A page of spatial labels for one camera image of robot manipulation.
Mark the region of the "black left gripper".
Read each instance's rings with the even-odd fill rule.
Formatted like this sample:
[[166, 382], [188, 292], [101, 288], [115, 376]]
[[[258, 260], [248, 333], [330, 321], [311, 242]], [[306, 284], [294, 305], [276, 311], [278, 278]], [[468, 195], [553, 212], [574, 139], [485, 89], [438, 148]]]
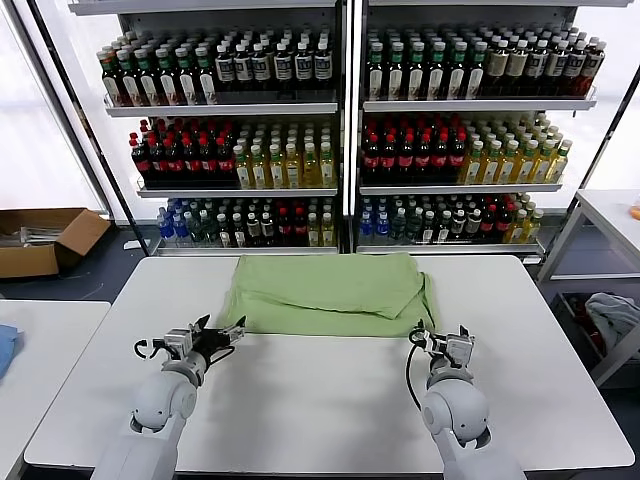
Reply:
[[210, 315], [206, 314], [189, 325], [192, 338], [189, 359], [199, 355], [206, 363], [213, 363], [215, 355], [219, 351], [226, 350], [228, 343], [236, 343], [245, 335], [245, 316], [223, 329], [205, 328], [209, 319]]

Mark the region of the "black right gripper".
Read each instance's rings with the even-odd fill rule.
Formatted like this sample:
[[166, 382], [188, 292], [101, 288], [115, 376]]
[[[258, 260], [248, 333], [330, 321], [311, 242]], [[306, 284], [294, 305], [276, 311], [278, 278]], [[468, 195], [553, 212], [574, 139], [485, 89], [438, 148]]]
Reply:
[[[470, 337], [469, 330], [463, 325], [459, 327], [459, 330], [462, 337]], [[432, 360], [444, 359], [447, 357], [447, 336], [429, 335], [422, 319], [420, 319], [416, 326], [411, 330], [410, 342], [413, 345], [426, 345], [425, 352]]]

